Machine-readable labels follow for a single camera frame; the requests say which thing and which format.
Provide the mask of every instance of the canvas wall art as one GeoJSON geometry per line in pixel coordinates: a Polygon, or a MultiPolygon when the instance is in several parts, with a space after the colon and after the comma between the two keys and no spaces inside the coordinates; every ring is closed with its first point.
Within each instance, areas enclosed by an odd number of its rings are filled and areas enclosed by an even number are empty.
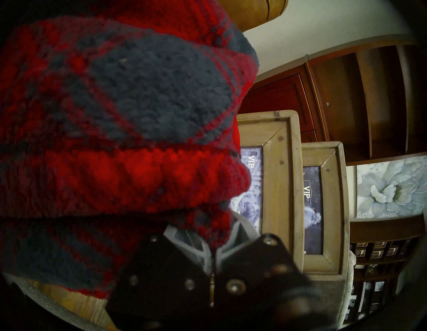
{"type": "Polygon", "coordinates": [[[427,156],[357,166],[357,218],[422,214],[427,200],[427,156]]]}
{"type": "Polygon", "coordinates": [[[262,147],[243,147],[242,162],[251,173],[249,190],[231,199],[230,208],[248,219],[261,233],[263,211],[263,149],[262,147]]]}

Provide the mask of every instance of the white wall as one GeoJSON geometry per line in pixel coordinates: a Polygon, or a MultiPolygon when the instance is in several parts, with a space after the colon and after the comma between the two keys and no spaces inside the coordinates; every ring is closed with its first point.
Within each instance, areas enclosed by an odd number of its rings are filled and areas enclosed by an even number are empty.
{"type": "Polygon", "coordinates": [[[410,33],[388,0],[289,0],[280,17],[244,34],[257,51],[261,74],[350,41],[410,33]]]}

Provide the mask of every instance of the white flower painting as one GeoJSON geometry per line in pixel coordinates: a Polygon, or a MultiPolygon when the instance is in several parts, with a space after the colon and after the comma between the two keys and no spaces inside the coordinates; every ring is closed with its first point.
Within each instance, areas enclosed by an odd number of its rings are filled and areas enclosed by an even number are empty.
{"type": "Polygon", "coordinates": [[[357,218],[422,214],[427,156],[357,166],[357,218]]]}

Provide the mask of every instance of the white flower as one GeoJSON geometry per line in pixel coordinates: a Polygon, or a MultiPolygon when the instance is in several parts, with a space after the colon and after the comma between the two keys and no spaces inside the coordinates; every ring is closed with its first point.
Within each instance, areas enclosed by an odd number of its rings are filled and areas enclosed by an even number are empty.
{"type": "Polygon", "coordinates": [[[382,177],[375,173],[364,175],[357,187],[357,195],[365,197],[358,214],[371,212],[374,217],[387,217],[421,213],[427,199],[426,161],[426,157],[421,161],[391,161],[382,177]]]}

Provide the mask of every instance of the wooden picture frame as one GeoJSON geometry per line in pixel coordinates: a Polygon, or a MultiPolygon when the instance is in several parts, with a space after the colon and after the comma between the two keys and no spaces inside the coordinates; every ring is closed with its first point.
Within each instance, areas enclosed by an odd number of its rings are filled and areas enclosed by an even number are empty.
{"type": "Polygon", "coordinates": [[[262,233],[280,237],[296,266],[304,262],[301,135],[293,110],[239,114],[240,146],[263,148],[262,233]]]}
{"type": "Polygon", "coordinates": [[[319,167],[323,195],[322,255],[304,256],[304,273],[313,280],[347,277],[349,210],[347,172],[342,143],[328,141],[301,144],[304,167],[319,167]]]}

